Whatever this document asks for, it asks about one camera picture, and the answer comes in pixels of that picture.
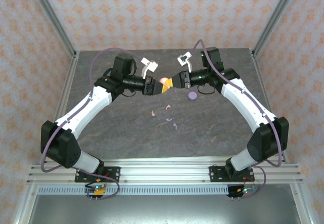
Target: purple lid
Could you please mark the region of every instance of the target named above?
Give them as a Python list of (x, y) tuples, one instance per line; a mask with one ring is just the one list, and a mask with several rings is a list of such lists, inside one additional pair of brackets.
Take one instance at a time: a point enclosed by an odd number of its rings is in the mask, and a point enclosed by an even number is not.
[(195, 99), (197, 99), (197, 93), (195, 93), (195, 92), (190, 92), (190, 93), (188, 94), (188, 97), (189, 97), (190, 100), (195, 100)]

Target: floral wallpaper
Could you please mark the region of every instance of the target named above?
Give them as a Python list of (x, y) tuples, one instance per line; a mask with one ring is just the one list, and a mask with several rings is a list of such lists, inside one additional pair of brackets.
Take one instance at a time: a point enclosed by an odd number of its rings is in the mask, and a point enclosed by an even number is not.
[(37, 0), (0, 0), (0, 216), (13, 223), (70, 56)]
[(279, 0), (49, 0), (76, 50), (253, 48)]
[(290, 122), (289, 160), (302, 164), (324, 223), (324, 0), (292, 0), (258, 57), (273, 111)]

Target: small purple piece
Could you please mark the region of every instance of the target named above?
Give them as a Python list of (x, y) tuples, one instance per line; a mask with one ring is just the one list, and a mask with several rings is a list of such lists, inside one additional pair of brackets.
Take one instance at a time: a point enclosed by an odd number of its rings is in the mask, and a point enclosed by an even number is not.
[(196, 100), (196, 99), (197, 99), (197, 93), (195, 93), (195, 92), (190, 92), (190, 93), (188, 94), (188, 97), (189, 97), (190, 100)]

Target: black mounting plate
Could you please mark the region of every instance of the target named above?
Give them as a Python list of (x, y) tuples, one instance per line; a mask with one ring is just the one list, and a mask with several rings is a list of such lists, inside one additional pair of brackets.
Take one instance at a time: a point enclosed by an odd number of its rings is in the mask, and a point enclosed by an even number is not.
[[(110, 177), (110, 178), (116, 180), (117, 182), (119, 182), (120, 167), (106, 167), (105, 166), (103, 172), (109, 173), (109, 175), (107, 177)], [(74, 181), (76, 183), (92, 183), (92, 182), (95, 182), (96, 179), (97, 179), (97, 177), (88, 175), (88, 174), (86, 174), (84, 172), (80, 172), (80, 171), (78, 172), (77, 171), (75, 173), (75, 179), (74, 179)]]
[(209, 167), (209, 177), (211, 179), (211, 182), (244, 182), (243, 175), (250, 177), (251, 179), (253, 179), (253, 181), (255, 180), (252, 169), (246, 169), (240, 176), (235, 177), (231, 180), (226, 173), (224, 166), (213, 165)]

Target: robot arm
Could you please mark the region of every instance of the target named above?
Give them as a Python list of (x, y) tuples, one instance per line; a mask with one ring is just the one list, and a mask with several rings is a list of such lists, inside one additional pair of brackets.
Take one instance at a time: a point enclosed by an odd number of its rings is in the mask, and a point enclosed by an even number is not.
[[(242, 91), (224, 81), (212, 70), (203, 51), (201, 51), (202, 64), (206, 69), (191, 71), (191, 64), (188, 61), (191, 55), (188, 56), (186, 53), (184, 56), (179, 57), (182, 61), (180, 64), (188, 64), (189, 70), (182, 71), (173, 76), (166, 81), (166, 85), (177, 88), (191, 88), (192, 86), (205, 85), (208, 83), (210, 86), (214, 87), (218, 93), (226, 97), (248, 122), (253, 135), (248, 142), (247, 148), (226, 161), (226, 173), (231, 179), (233, 179), (248, 167), (262, 162), (278, 153), (278, 146), (274, 137), (274, 132), (270, 127), (268, 120), (265, 118), (265, 115), (269, 117), (275, 126), (280, 139), (281, 150), (287, 148), (289, 124), (284, 117), (277, 118), (274, 114), (269, 112), (249, 92), (239, 75), (232, 68), (224, 69), (218, 49), (208, 49), (207, 51), (214, 67), (227, 80), (242, 88)], [(256, 104), (263, 109), (264, 114), (260, 113), (258, 107), (243, 92), (248, 93), (255, 100)]]
[[(102, 174), (103, 162), (83, 152), (76, 141), (82, 130), (103, 108), (111, 104), (126, 89), (132, 92), (140, 91), (143, 95), (148, 96), (161, 94), (168, 90), (167, 86), (146, 75), (147, 70), (154, 71), (157, 68), (155, 62), (144, 61), (145, 69), (141, 76), (130, 75), (134, 63), (132, 57), (119, 54), (115, 58), (113, 68), (109, 69), (110, 75), (104, 74), (95, 82), (92, 97), (90, 97), (90, 93), (87, 94), (78, 105), (56, 120), (55, 123), (46, 121), (41, 130), (41, 152), (43, 153), (49, 138), (58, 126), (67, 122), (54, 137), (46, 156), (66, 168), (74, 167), (86, 172)], [(78, 110), (80, 112), (71, 118), (71, 115)]]

